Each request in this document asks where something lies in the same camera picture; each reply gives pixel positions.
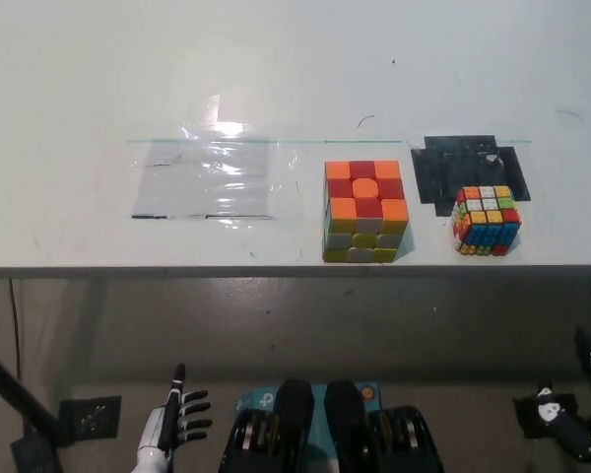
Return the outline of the robot left black white hand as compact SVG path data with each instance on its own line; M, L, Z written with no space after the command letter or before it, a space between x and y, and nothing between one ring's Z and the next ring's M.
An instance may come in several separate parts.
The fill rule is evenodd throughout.
M164 404L151 412L145 425L138 446L139 453L154 450L162 453L165 459L170 459L178 447L207 437L207 429L213 425L213 421L189 417L205 413L211 408L211 403L206 400L208 391L185 392L185 379L186 366L178 364Z

